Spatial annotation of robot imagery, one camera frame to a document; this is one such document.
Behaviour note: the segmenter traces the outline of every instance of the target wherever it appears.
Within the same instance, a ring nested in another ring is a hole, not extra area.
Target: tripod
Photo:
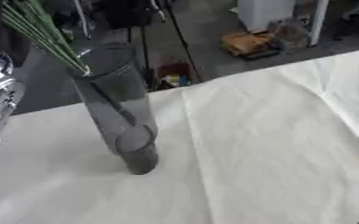
[[[175,17],[175,14],[172,10],[172,3],[170,3],[169,0],[164,0],[163,7],[160,2],[156,2],[156,4],[160,10],[164,9],[167,11],[167,14],[172,22],[172,25],[177,33],[178,38],[179,38],[179,42],[181,43],[182,48],[184,49],[184,51],[187,55],[187,59],[188,59],[189,63],[191,64],[192,69],[194,70],[194,81],[197,83],[201,82],[202,78],[201,78],[200,73],[194,63],[192,54],[190,53],[189,44],[185,40],[185,37],[184,37],[184,35],[180,29],[180,26],[178,24],[178,20]],[[145,29],[146,24],[147,23],[143,23],[140,26],[140,33],[141,33],[141,38],[142,38],[142,43],[143,43],[144,77],[145,77],[145,81],[146,81],[148,87],[151,88],[153,86],[153,82],[154,82],[154,71],[151,68],[151,62],[150,62],[150,57],[149,57],[149,46],[148,46],[148,41],[147,41],[146,29]],[[131,27],[127,28],[127,37],[128,37],[128,42],[131,42],[132,41],[132,28]]]

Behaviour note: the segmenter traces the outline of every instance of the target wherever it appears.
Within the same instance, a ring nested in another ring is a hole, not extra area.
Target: gray floor
[[[232,0],[181,0],[175,5],[180,27],[190,44],[192,55],[205,81],[230,74],[359,50],[359,34],[340,42],[330,38],[330,27],[335,20],[329,17],[320,43],[316,47],[251,62],[234,58],[219,47],[219,39],[222,35],[243,29],[236,15],[228,11],[232,5]],[[153,65],[186,58],[170,23],[155,23],[148,29],[148,38]],[[105,37],[106,41],[113,39],[124,39],[123,33],[111,33]],[[138,45],[139,42],[139,36],[136,34],[135,44]],[[56,59],[40,51],[31,52],[25,66],[18,70],[17,76],[26,83],[27,91],[16,114],[80,101],[71,81],[67,78],[66,68]]]

